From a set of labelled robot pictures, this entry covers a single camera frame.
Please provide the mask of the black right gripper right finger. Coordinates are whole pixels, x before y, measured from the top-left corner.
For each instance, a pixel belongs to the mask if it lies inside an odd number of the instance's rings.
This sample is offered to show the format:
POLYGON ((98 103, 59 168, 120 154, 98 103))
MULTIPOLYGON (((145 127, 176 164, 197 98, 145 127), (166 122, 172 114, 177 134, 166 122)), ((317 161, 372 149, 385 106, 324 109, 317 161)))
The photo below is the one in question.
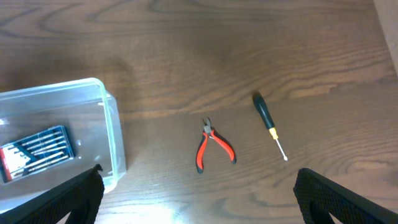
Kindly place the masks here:
POLYGON ((308 168, 298 171, 294 194, 305 223, 397 223, 396 213, 308 168))

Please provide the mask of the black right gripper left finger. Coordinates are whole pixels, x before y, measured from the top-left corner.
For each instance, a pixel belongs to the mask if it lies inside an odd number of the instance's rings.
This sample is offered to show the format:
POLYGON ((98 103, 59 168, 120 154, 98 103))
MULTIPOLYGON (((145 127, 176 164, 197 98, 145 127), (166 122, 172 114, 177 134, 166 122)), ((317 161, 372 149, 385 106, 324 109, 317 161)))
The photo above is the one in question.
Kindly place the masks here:
POLYGON ((97 164, 32 200, 1 214, 1 223, 94 223, 104 194, 97 164))

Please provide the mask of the blue screwdriver set case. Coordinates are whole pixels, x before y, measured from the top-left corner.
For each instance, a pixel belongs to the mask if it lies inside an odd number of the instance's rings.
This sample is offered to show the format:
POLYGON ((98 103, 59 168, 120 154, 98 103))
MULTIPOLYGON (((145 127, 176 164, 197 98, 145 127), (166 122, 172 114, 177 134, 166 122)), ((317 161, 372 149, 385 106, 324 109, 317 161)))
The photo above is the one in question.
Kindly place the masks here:
POLYGON ((2 182, 8 184, 74 158, 66 128, 53 126, 1 146, 2 182))

